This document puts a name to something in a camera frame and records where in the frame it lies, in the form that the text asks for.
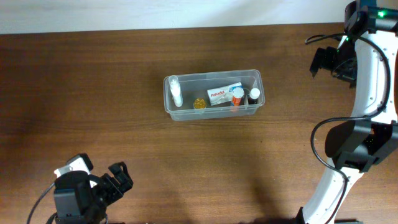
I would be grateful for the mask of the dark bottle white cap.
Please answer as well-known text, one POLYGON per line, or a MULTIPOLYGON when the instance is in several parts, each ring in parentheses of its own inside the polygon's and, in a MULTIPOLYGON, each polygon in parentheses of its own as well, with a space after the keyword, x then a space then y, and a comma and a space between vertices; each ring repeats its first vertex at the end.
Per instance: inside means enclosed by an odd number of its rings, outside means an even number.
POLYGON ((248 104, 254 105, 260 97, 261 91, 258 88, 253 88, 248 94, 248 104))

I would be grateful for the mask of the small jar gold lid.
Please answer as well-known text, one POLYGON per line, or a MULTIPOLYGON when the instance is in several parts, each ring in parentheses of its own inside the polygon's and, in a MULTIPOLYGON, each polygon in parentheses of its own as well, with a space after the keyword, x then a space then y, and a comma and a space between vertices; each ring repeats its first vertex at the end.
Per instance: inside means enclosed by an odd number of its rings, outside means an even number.
POLYGON ((195 110, 203 110, 206 108, 206 101, 204 98, 197 98, 193 102, 193 109, 195 110))

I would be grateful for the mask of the orange tube white cap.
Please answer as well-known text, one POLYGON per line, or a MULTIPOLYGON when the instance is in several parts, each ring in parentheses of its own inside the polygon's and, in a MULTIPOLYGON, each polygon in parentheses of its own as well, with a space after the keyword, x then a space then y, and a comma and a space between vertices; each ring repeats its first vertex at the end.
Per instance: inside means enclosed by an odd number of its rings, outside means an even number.
POLYGON ((244 90, 241 87, 236 87, 232 91, 231 106, 239 106, 244 96, 244 90))

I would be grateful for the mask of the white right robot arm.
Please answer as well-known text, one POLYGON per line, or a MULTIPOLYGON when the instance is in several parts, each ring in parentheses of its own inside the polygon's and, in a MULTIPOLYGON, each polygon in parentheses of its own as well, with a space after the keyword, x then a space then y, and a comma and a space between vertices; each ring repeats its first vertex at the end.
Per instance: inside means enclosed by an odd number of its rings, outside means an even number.
POLYGON ((356 90, 349 117, 333 118, 325 139, 325 171, 295 223, 335 223, 352 186, 397 149, 394 102, 397 11, 375 0, 355 0, 345 9, 344 31, 333 34, 336 48, 319 48, 310 73, 328 70, 356 90))

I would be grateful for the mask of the white translucent spray bottle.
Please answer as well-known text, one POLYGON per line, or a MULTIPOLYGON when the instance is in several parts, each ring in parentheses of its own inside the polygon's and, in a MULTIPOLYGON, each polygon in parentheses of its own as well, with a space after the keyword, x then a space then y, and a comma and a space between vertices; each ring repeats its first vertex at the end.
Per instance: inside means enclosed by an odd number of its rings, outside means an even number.
POLYGON ((172 75, 169 77, 168 81, 169 81, 170 91, 171 91, 174 103, 175 103, 176 107, 181 107, 183 105, 183 97, 182 97, 182 91, 181 91, 181 86, 180 86, 178 77, 175 75, 172 75))

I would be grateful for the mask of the white Panadol medicine box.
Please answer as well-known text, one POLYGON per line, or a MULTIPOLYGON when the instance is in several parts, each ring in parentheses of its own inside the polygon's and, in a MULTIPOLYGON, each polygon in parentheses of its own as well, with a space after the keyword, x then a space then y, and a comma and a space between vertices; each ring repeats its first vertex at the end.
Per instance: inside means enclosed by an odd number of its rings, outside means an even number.
POLYGON ((222 87, 208 90, 207 94, 209 97, 210 105, 211 106, 220 105, 222 103, 231 101, 232 91, 236 87, 243 88, 243 85, 241 82, 238 82, 238 83, 234 83, 231 85, 222 86, 222 87))

